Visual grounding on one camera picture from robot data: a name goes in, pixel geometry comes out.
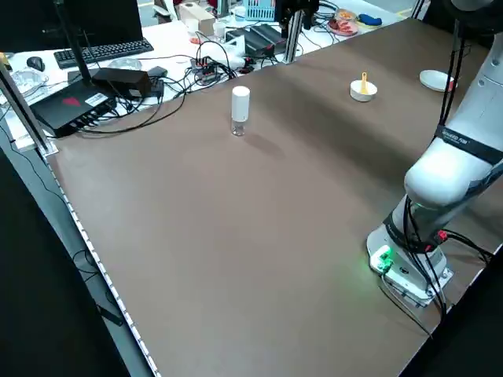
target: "metal pole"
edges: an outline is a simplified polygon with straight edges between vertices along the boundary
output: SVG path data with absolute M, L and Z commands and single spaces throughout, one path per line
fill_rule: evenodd
M 43 156 L 47 156 L 57 152 L 54 145 L 47 139 L 47 136 L 39 125 L 39 121 L 35 118 L 30 106 L 24 100 L 23 95 L 17 89 L 16 84 L 2 63 L 0 63 L 0 90 L 6 96 L 7 101 L 23 123 L 24 128 L 26 128 L 40 153 Z
M 290 64 L 296 58 L 297 42 L 302 31 L 303 11 L 298 10 L 293 14 L 288 26 L 288 38 L 286 40 L 286 50 L 283 57 L 283 63 Z

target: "keyboard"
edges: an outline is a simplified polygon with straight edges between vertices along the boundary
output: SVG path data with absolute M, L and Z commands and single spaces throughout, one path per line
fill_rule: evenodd
M 84 60 L 87 64 L 92 64 L 96 61 L 116 59 L 117 57 L 128 57 L 130 55 L 136 55 L 137 53 L 147 53 L 148 51 L 153 51 L 154 48 L 145 38 L 137 42 L 125 42 L 119 43 L 117 45 L 103 45 L 91 47 L 90 53 L 89 49 L 83 49 Z M 57 51 L 54 53 L 57 65 L 61 69 L 76 67 L 75 57 L 73 56 L 73 51 L 70 49 L 65 49 L 63 51 Z

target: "computer mouse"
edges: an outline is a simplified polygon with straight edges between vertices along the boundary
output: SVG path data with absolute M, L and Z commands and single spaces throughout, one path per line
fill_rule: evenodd
M 26 65 L 40 72 L 44 72 L 44 70 L 46 69 L 46 65 L 44 64 L 41 57 L 29 57 L 26 60 Z

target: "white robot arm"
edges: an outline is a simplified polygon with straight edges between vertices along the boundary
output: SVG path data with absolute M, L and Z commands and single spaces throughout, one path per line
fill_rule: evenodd
M 449 0 L 446 6 L 461 23 L 470 20 L 475 27 L 503 29 L 502 1 Z M 503 174 L 502 105 L 500 33 L 459 109 L 439 126 L 426 152 L 407 172 L 406 195 L 367 239 L 371 268 L 385 273 L 394 287 L 423 306 L 453 275 L 438 246 L 438 232 Z

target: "white sticker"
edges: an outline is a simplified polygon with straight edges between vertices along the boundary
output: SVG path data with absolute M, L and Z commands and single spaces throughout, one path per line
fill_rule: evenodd
M 108 100 L 108 97 L 105 96 L 104 94 L 102 93 L 96 93 L 94 94 L 92 97 L 89 97 L 86 99 L 86 103 L 89 105 L 89 106 L 98 106 L 99 104 L 102 104 L 103 102 L 105 102 L 106 100 Z

